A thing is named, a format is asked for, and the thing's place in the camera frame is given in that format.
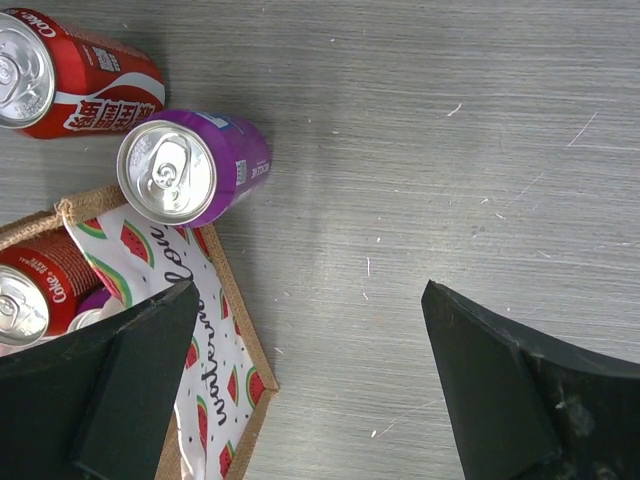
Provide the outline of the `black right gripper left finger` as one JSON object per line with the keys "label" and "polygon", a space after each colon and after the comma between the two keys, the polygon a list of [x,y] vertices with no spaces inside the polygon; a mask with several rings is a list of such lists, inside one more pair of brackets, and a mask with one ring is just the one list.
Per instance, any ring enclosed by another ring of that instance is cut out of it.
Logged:
{"label": "black right gripper left finger", "polygon": [[181,282],[1,359],[4,479],[152,479],[198,311]]}

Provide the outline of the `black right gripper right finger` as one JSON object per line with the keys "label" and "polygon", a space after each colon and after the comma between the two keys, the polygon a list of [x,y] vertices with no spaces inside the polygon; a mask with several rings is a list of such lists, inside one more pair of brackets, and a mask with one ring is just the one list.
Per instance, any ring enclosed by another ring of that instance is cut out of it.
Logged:
{"label": "black right gripper right finger", "polygon": [[638,364],[434,281],[421,305],[466,478],[638,478]]}

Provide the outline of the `burlap watermelon canvas bag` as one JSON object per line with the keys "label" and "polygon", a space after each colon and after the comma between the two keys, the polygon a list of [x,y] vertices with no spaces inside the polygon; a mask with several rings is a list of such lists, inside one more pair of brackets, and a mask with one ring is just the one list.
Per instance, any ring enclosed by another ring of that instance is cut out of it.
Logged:
{"label": "burlap watermelon canvas bag", "polygon": [[117,187],[62,199],[1,228],[1,246],[70,235],[103,283],[131,307],[193,281],[198,316],[158,471],[171,478],[241,479],[279,386],[213,226],[162,225]]}

